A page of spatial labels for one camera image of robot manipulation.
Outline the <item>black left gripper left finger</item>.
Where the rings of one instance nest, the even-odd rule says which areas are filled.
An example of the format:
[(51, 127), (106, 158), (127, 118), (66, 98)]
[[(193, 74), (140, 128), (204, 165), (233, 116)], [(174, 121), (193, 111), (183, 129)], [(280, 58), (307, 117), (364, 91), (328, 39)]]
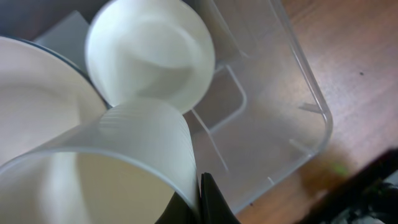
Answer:
[(191, 208), (175, 192), (155, 224), (198, 224), (198, 219)]

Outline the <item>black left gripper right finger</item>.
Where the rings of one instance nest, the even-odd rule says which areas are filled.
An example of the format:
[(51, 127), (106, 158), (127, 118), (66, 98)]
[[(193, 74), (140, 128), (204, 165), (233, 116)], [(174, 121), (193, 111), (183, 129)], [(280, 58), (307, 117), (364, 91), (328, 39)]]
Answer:
[(240, 224), (210, 173), (201, 175), (201, 207), (205, 224)]

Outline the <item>cream plastic cup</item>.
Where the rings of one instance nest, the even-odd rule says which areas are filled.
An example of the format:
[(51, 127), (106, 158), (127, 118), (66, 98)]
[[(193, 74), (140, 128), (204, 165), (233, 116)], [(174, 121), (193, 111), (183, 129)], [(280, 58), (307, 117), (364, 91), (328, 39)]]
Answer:
[(155, 223), (178, 193), (199, 220), (183, 115), (136, 99), (1, 167), (2, 223)]

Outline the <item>white small bowl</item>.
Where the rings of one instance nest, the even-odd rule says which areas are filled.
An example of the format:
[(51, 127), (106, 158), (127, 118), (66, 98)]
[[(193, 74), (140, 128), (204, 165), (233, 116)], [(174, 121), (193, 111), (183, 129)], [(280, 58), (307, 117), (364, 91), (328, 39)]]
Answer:
[(210, 87), (215, 47), (201, 17), (183, 1), (116, 0), (95, 14), (85, 60), (111, 106), (155, 98), (186, 113)]

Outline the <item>beige plate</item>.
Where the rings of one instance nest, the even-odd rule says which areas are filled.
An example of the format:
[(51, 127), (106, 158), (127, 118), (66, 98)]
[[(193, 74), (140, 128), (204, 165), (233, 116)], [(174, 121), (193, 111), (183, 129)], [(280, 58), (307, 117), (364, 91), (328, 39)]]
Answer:
[(105, 111), (70, 61), (35, 43), (1, 37), (2, 164)]

